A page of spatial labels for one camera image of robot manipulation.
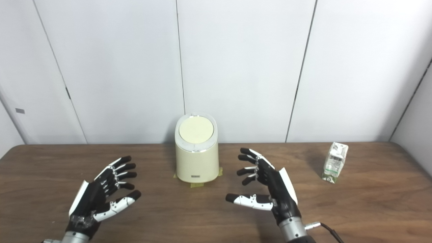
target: wooden table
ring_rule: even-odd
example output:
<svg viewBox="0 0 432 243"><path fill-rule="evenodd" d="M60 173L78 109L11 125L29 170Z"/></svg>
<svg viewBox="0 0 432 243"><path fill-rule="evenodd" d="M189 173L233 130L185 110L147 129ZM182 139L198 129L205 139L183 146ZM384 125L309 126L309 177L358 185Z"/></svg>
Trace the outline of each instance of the wooden table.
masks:
<svg viewBox="0 0 432 243"><path fill-rule="evenodd" d="M17 146L0 160L0 242L61 240L82 180L131 155L138 177L128 180L143 196L104 221L92 242L282 243L270 212L225 201L229 192L268 194L260 183L241 185L235 172L249 164L237 160L240 147L286 167L305 223L322 221L346 243L432 242L431 178L397 144L347 144L334 185L320 179L330 143L220 144L223 176L199 188L173 178L172 144ZM323 228L310 234L318 243L336 242Z"/></svg>

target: round lid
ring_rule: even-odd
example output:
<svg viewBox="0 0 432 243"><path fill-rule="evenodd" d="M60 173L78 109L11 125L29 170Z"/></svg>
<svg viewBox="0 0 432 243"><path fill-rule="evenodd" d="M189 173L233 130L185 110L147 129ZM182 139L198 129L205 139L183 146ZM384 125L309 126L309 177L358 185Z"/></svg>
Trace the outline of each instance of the round lid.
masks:
<svg viewBox="0 0 432 243"><path fill-rule="evenodd" d="M212 122L203 116L191 116L180 124L178 132L186 142L200 144L211 138L214 127Z"/></svg>

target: panel seam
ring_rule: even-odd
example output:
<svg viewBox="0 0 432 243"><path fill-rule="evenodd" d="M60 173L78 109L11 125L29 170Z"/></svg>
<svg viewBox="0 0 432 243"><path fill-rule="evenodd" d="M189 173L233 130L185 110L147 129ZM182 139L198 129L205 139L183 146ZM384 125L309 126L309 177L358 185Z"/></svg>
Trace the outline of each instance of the panel seam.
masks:
<svg viewBox="0 0 432 243"><path fill-rule="evenodd" d="M181 44L180 44L180 26L178 23L178 7L177 0L175 0L175 12L177 15L177 34L178 34L178 51L180 54L180 73L181 73L181 90L183 93L183 113L186 114L186 102L184 100L184 82L183 82L183 63L181 62Z"/></svg>
<svg viewBox="0 0 432 243"><path fill-rule="evenodd" d="M305 64L306 53L307 53L307 51L308 51L309 38L311 37L312 25L313 25L313 23L314 23L315 11L316 11L316 9L317 9L317 4L318 4L318 0L315 0L314 11L312 12L311 24L310 24L310 26L309 26L308 38L306 39L305 52L304 52L304 54L303 54L302 66L300 67L299 80L297 81L297 88L296 88L296 90L295 90L294 101L292 102L291 115L289 116L288 129L286 130L285 142L288 141L289 129L290 129L290 127L291 127L291 121L292 121L292 115L293 115L293 113L294 113L295 101L296 101L296 99L297 99L297 94L298 94L298 92L299 92L300 80L301 80L301 78L302 78L303 66L304 66L304 64Z"/></svg>
<svg viewBox="0 0 432 243"><path fill-rule="evenodd" d="M55 55L55 53L54 53L54 49L53 49L53 47L52 47L52 45L51 45L51 41L50 41L50 39L49 39L49 37L48 37L47 30L45 29L45 25L44 25L44 23L43 23L43 21L42 21L42 18L41 18L41 15L40 15L40 13L39 13L39 9L38 9L38 6L36 5L35 0L33 0L33 5L35 6L36 13L38 14L39 21L41 22L42 28L43 28L44 33L45 33L45 37L47 38L47 41L48 41L48 44L49 44L49 46L50 46L51 52L52 52L52 54L53 54L53 56L54 56L54 60L55 60L55 63L56 63L56 65L57 65L57 69L58 69L58 71L59 71L59 73L60 73L61 80L63 81L63 85L65 86L66 90L68 90L68 89L67 89L66 82L64 81L63 73L61 72L60 65L58 64L57 57L56 57L56 55ZM84 133L83 126L82 126L82 124L81 124L81 121L79 120L78 113L76 112L75 105L73 104L73 101L72 101L72 99L71 99L71 97L70 97L70 93L67 92L67 94L68 94L68 96L69 96L70 103L72 104L73 111L75 112L76 119L78 120L79 127L81 128L81 132L83 133L84 140L86 141L86 144L88 144L86 134Z"/></svg>
<svg viewBox="0 0 432 243"><path fill-rule="evenodd" d="M402 118L405 116L405 113L407 112L408 107L410 106L411 102L413 101L413 98L414 98L415 94L417 93L417 90L419 89L420 84L422 83L423 79L425 78L426 73L428 72L428 69L430 68L431 64L432 64L432 59L429 61L429 64L428 64L428 66L426 67L426 69L425 69L425 71L424 71L422 77L420 78L420 81L419 81L419 83L417 84L417 87L416 87L416 89L414 90L413 95L411 96L410 100L408 101L408 104L406 105L405 109L403 110L403 113L402 113L402 115L400 116L399 121L397 122L397 124L396 124L396 126L395 126L393 132L391 133L391 136L390 136L390 138L388 139L389 142L390 142L391 139L393 138L393 135L394 135L394 133L396 132L396 129L397 129L397 127L399 126L400 122L402 121Z"/></svg>

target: black cable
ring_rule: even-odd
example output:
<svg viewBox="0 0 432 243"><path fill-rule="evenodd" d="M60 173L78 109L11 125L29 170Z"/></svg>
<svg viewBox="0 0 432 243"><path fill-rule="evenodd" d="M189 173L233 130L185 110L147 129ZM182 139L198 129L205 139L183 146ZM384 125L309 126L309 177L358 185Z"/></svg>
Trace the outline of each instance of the black cable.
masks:
<svg viewBox="0 0 432 243"><path fill-rule="evenodd" d="M324 227L326 230L328 230L330 232L330 234L339 242L339 243L344 243L343 240L339 237L339 235L336 233L335 230L333 230L332 228L328 227L326 224L321 223L321 226Z"/></svg>

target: container lid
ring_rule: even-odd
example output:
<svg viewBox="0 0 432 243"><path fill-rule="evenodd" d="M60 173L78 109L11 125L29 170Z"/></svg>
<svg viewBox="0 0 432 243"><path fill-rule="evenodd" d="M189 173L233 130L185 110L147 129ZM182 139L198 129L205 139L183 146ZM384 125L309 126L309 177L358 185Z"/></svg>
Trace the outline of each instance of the container lid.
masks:
<svg viewBox="0 0 432 243"><path fill-rule="evenodd" d="M217 143L215 119L202 112L185 114L177 121L175 143L192 153L205 152Z"/></svg>
<svg viewBox="0 0 432 243"><path fill-rule="evenodd" d="M191 116L180 124L179 133L181 138L191 144L200 144L213 135L212 122L203 116Z"/></svg>

